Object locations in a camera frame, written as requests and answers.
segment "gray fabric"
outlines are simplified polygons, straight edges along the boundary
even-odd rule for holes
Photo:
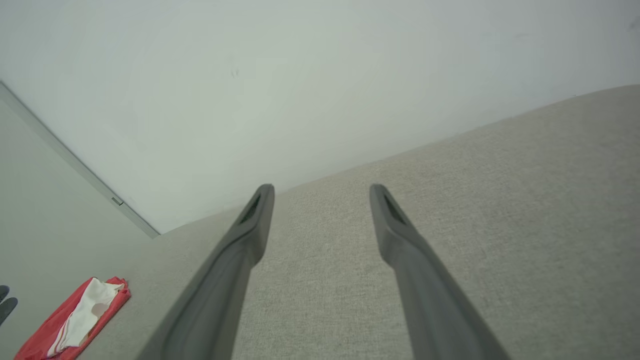
[[[513,359],[640,357],[640,86],[277,195],[235,358],[412,356],[371,183],[389,188]],[[133,298],[83,357],[134,358],[237,212],[160,236],[127,275]]]

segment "red cloth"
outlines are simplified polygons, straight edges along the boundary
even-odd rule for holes
[[[58,331],[62,325],[67,321],[67,318],[74,311],[78,303],[80,302],[80,298],[84,293],[84,290],[91,282],[91,279],[84,282],[84,284],[80,285],[80,287],[73,293],[71,296],[62,303],[62,305],[54,311],[51,316],[46,319],[46,321],[40,326],[40,328],[24,343],[24,345],[20,348],[18,353],[15,355],[14,360],[42,360],[47,359],[47,352],[49,348],[56,341],[56,337],[58,336]],[[115,315],[115,313],[120,310],[120,308],[124,305],[127,300],[131,297],[131,292],[129,291],[129,285],[125,279],[120,279],[118,277],[112,277],[107,280],[109,284],[124,284],[124,288],[118,290],[118,294],[109,305],[109,309],[104,312],[104,314],[98,319],[98,322],[89,332],[87,339],[80,345],[79,347],[68,347],[59,354],[56,354],[54,357],[50,359],[59,359],[59,360],[71,360],[75,359],[80,353],[86,348],[89,343],[93,340],[93,338],[98,335],[100,330],[109,322],[109,319]]]

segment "black object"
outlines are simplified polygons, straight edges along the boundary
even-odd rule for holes
[[[396,273],[413,356],[509,359],[389,191],[374,184],[369,196],[380,255]]]
[[[173,305],[138,359],[228,359],[249,273],[267,245],[274,189],[262,185]]]
[[[6,299],[5,302],[2,302],[7,294],[9,294],[9,286],[0,285],[0,325],[2,325],[6,318],[9,317],[9,314],[18,305],[18,299],[15,297],[10,297]]]

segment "red and white cloth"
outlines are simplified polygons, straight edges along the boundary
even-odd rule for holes
[[[130,297],[124,279],[92,277],[27,340],[15,360],[75,359]]]

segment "garment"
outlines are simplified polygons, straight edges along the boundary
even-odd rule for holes
[[[75,359],[130,297],[124,279],[92,277],[46,319],[15,360]]]

